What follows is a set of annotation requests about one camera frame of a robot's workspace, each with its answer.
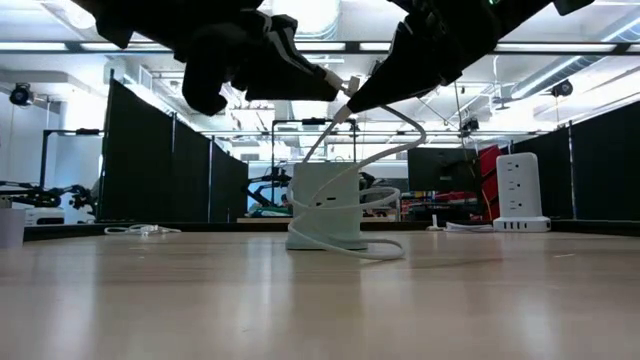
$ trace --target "fluorescent light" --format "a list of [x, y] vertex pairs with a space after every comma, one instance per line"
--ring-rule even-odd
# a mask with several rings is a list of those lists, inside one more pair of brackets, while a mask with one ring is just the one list
[[344, 64], [344, 59], [342, 58], [307, 58], [307, 60], [309, 60], [309, 62], [312, 64]]
[[361, 43], [360, 51], [389, 51], [391, 43]]
[[615, 44], [498, 44], [495, 51], [517, 52], [611, 52], [615, 49]]
[[86, 51], [96, 51], [96, 52], [101, 52], [101, 51], [169, 51], [169, 49], [167, 49], [166, 47], [158, 44], [158, 43], [154, 43], [154, 42], [133, 42], [130, 43], [129, 46], [122, 50], [120, 49], [118, 46], [112, 44], [112, 43], [107, 43], [107, 42], [100, 42], [100, 43], [82, 43], [80, 44], [80, 46], [86, 50]]
[[64, 43], [50, 42], [0, 42], [0, 50], [7, 51], [67, 51]]
[[618, 35], [622, 34], [623, 32], [631, 29], [632, 27], [636, 26], [637, 24], [640, 24], [640, 18], [635, 19], [634, 21], [628, 23], [627, 25], [621, 27], [620, 29], [616, 30], [613, 34], [605, 37], [604, 39], [602, 39], [602, 41], [611, 41], [613, 39], [615, 39]]
[[82, 43], [80, 44], [87, 51], [121, 51], [119, 47], [112, 43]]
[[166, 47], [152, 42], [130, 43], [124, 51], [169, 51]]
[[296, 42], [296, 48], [299, 51], [344, 51], [347, 45], [340, 42], [309, 41]]
[[564, 69], [565, 67], [569, 66], [570, 64], [573, 64], [575, 61], [580, 60], [580, 58], [582, 58], [582, 56], [574, 56], [571, 59], [563, 62], [562, 64], [554, 67], [553, 69], [551, 69], [550, 71], [546, 72], [544, 75], [538, 77], [535, 81], [532, 81], [529, 85], [523, 87], [522, 89], [514, 92], [513, 94], [511, 94], [511, 96], [515, 99], [519, 99], [521, 97], [523, 97], [526, 93], [528, 93], [529, 91], [531, 91], [531, 89], [535, 88], [536, 86], [542, 84], [542, 82], [546, 81], [548, 78], [550, 78], [553, 74], [557, 73], [558, 71]]

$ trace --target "table surface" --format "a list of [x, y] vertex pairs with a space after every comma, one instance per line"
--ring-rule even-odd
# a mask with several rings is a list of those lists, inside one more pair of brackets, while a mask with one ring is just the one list
[[283, 233], [0, 250], [0, 359], [640, 359], [640, 239], [370, 235], [407, 258]]

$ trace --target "black divider wall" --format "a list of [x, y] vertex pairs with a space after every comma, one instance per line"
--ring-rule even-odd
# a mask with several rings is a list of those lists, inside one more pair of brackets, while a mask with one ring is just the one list
[[215, 143], [211, 154], [210, 222], [236, 222], [247, 211], [247, 196], [241, 188], [249, 179], [249, 166]]
[[531, 152], [538, 157], [544, 216], [553, 219], [573, 218], [569, 130], [564, 128], [516, 143], [514, 152]]
[[572, 129], [580, 220], [640, 220], [640, 102]]
[[209, 221], [209, 138], [175, 122], [173, 221]]
[[105, 119], [100, 221], [172, 220], [173, 120], [112, 81]]
[[229, 222], [227, 167], [229, 156], [216, 143], [211, 144], [211, 200], [209, 202], [209, 221], [213, 223]]

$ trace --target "white power strip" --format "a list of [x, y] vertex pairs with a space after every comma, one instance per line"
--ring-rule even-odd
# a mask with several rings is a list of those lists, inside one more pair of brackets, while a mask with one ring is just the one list
[[532, 153], [499, 156], [498, 193], [500, 218], [493, 228], [500, 232], [546, 232], [551, 221], [542, 216], [538, 158]]

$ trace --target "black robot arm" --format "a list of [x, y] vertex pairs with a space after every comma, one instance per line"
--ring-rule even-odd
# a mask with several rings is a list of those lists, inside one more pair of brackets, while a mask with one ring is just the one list
[[223, 110], [222, 85], [247, 100], [335, 100], [331, 76], [295, 48], [298, 23], [258, 11], [261, 0], [74, 0], [98, 33], [121, 48], [138, 32], [186, 63], [182, 93], [206, 115]]
[[[74, 1], [96, 17], [100, 35], [122, 48], [138, 32], [172, 49], [187, 64], [185, 99], [207, 115], [226, 106], [224, 83], [246, 90], [248, 100], [332, 101], [341, 85], [295, 48], [297, 21], [259, 12], [261, 0]], [[452, 83], [552, 2], [566, 15], [594, 0], [390, 1], [408, 14], [387, 59], [348, 102], [352, 113]]]
[[353, 113], [420, 97], [449, 85], [498, 41], [554, 3], [561, 15], [594, 0], [390, 0], [408, 12], [389, 56], [355, 93]]

